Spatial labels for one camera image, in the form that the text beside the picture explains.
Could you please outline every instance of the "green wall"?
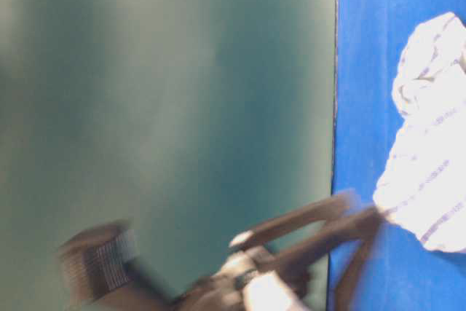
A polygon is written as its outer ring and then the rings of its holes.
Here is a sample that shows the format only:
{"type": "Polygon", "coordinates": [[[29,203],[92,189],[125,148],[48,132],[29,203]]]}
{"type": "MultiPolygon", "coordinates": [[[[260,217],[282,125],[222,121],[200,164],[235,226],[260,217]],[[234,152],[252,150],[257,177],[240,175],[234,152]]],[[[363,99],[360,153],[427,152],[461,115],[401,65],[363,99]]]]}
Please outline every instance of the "green wall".
{"type": "Polygon", "coordinates": [[[328,196],[333,24],[334,0],[0,0],[0,309],[62,310],[86,227],[132,219],[176,294],[328,196]]]}

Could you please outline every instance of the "crumpled fabric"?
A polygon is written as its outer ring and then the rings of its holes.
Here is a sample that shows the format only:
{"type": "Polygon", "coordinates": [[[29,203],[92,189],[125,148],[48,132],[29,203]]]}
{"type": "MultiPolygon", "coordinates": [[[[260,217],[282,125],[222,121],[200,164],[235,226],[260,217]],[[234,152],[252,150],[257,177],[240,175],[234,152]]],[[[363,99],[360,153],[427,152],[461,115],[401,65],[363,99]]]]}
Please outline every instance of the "crumpled fabric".
{"type": "Polygon", "coordinates": [[[374,192],[385,218],[430,251],[466,252],[465,48],[451,12],[409,37],[392,89],[404,123],[374,192]]]}

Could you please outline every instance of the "dark edge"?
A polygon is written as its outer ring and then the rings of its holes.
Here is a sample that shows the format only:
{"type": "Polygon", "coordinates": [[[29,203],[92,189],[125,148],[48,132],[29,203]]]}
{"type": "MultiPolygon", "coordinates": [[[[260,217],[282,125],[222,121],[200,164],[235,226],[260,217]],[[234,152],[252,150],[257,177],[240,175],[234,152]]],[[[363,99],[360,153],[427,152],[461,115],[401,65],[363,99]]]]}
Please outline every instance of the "dark edge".
{"type": "MultiPolygon", "coordinates": [[[[333,42],[333,135],[332,135],[332,160],[331,160],[331,195],[333,195],[333,179],[335,173],[335,143],[336,143],[336,115],[338,113],[338,25],[339,25],[339,0],[335,0],[335,36],[333,42]]],[[[327,263],[327,299],[325,311],[329,311],[329,299],[331,295],[330,286],[331,254],[328,255],[327,263]]]]}

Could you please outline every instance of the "blue surface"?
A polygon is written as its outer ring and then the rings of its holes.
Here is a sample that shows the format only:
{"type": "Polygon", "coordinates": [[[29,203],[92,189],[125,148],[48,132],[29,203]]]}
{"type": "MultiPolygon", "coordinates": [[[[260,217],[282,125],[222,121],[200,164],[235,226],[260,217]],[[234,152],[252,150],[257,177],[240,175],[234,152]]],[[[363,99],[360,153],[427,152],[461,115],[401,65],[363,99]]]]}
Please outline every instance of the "blue surface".
{"type": "MultiPolygon", "coordinates": [[[[390,94],[400,52],[418,23],[448,11],[465,22],[466,0],[339,0],[334,192],[352,187],[362,206],[371,203],[402,124],[390,94]]],[[[331,254],[330,296],[352,248],[331,254]]],[[[355,310],[462,310],[465,267],[464,256],[428,252],[412,234],[385,227],[355,310]]]]}

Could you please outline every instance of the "white cloth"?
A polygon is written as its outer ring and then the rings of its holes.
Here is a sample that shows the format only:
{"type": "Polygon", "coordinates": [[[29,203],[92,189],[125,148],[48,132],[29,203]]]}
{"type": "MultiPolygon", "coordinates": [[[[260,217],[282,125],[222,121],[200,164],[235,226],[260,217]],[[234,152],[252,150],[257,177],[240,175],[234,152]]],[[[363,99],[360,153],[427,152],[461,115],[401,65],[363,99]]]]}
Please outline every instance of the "white cloth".
{"type": "Polygon", "coordinates": [[[392,98],[404,118],[374,202],[428,250],[466,249],[466,28],[453,13],[418,25],[392,98]]]}
{"type": "Polygon", "coordinates": [[[311,311],[278,277],[276,272],[259,275],[243,290],[247,311],[311,311]]]}

